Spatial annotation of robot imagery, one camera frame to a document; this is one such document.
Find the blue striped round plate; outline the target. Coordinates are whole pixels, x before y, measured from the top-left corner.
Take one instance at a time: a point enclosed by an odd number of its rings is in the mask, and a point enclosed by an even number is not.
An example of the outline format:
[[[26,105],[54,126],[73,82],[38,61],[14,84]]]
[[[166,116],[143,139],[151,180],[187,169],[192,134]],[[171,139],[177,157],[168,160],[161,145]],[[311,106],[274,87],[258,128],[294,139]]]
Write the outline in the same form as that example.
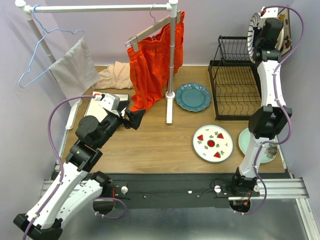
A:
[[[255,63],[255,60],[253,58],[254,54],[254,35],[255,35],[255,29],[261,20],[261,15],[258,12],[255,12],[249,22],[248,31],[247,31],[247,51],[249,59],[252,63]]]

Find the teal scalloped ceramic plate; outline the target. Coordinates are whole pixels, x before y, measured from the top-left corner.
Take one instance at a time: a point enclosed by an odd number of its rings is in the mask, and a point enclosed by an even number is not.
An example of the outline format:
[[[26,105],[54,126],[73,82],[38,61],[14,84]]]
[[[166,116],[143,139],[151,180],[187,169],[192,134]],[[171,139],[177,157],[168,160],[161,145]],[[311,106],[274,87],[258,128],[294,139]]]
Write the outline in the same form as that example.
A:
[[[189,112],[201,112],[211,103],[212,96],[202,84],[195,82],[184,83],[175,92],[177,104]]]

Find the watermelon pattern round plate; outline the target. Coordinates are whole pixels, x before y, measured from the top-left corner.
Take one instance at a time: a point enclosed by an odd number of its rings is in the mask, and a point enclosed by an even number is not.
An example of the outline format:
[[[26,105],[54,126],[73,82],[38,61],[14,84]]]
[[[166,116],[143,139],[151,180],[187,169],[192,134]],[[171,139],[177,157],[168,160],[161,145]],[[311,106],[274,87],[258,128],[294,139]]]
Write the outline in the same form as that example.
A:
[[[231,135],[218,125],[208,124],[198,128],[192,138],[193,149],[203,160],[219,163],[228,159],[234,144]]]

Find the floral round plate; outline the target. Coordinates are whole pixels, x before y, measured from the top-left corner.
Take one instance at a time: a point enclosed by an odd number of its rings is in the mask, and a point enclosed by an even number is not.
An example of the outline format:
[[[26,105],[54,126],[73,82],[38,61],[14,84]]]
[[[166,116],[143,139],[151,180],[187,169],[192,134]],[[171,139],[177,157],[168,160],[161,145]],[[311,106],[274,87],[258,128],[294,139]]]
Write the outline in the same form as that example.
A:
[[[249,143],[250,143],[251,134],[248,128],[245,128],[238,137],[238,146],[241,152],[246,155]],[[263,158],[260,161],[261,164],[271,162],[278,154],[278,147],[276,144],[269,144],[267,148],[264,150]]]

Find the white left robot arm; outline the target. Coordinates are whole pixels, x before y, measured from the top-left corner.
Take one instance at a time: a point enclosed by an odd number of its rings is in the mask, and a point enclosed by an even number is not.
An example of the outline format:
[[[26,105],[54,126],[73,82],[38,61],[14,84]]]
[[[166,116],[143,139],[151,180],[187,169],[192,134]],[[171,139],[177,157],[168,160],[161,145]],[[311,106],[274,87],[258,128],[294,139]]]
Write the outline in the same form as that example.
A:
[[[78,123],[75,144],[65,162],[60,161],[60,172],[42,198],[27,213],[18,214],[14,224],[23,231],[23,239],[57,240],[68,221],[91,201],[107,201],[123,206],[121,217],[127,213],[126,204],[116,198],[112,179],[101,171],[95,172],[76,193],[75,187],[85,179],[103,153],[100,149],[120,126],[137,130],[145,109],[130,111],[128,100],[105,95],[101,106],[107,113],[99,121],[95,116],[84,116]]]

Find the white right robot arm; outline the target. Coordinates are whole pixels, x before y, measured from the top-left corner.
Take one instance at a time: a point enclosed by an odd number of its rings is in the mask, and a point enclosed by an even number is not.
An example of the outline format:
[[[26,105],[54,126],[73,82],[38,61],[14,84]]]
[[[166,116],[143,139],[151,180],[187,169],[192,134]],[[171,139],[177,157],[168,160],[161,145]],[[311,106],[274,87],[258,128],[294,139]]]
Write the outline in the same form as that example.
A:
[[[257,13],[248,27],[247,48],[260,79],[261,107],[249,119],[249,145],[230,183],[230,191],[236,196],[254,190],[264,150],[273,143],[293,113],[286,107],[280,83],[281,52],[276,46],[282,29],[283,22],[279,18],[263,18]]]

